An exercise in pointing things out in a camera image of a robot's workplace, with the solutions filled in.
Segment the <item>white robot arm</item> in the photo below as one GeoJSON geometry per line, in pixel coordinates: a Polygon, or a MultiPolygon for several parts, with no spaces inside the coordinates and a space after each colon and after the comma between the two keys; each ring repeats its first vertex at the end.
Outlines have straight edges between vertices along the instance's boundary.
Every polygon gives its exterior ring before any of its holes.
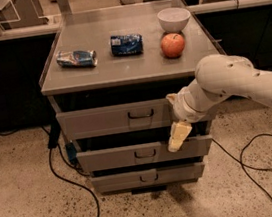
{"type": "Polygon", "coordinates": [[[272,107],[272,71],[256,69],[248,58],[236,55],[211,54],[200,60],[194,80],[178,93],[167,94],[176,117],[168,150],[178,151],[192,131],[192,125],[230,96],[245,97],[272,107]]]}

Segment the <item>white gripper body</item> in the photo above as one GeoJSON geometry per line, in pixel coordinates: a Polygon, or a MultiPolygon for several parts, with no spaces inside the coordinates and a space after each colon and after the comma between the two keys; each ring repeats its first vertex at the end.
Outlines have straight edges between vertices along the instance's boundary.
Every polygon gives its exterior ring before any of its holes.
{"type": "Polygon", "coordinates": [[[200,93],[201,88],[198,85],[185,87],[175,93],[177,98],[172,107],[179,121],[195,123],[206,116],[206,110],[201,110],[200,107],[200,93]]]}

